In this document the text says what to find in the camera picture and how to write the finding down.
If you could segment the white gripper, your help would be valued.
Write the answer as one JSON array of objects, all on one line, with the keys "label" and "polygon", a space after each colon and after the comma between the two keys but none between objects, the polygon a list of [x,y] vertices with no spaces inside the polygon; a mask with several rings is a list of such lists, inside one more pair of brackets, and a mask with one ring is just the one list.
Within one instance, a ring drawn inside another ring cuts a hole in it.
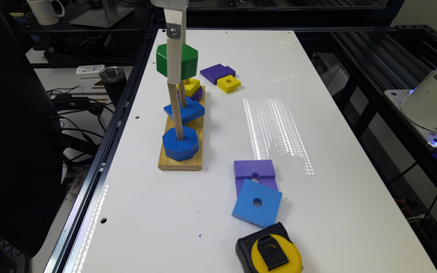
[{"label": "white gripper", "polygon": [[181,82],[182,44],[187,43],[188,0],[151,0],[158,8],[164,8],[167,34],[168,83]]}]

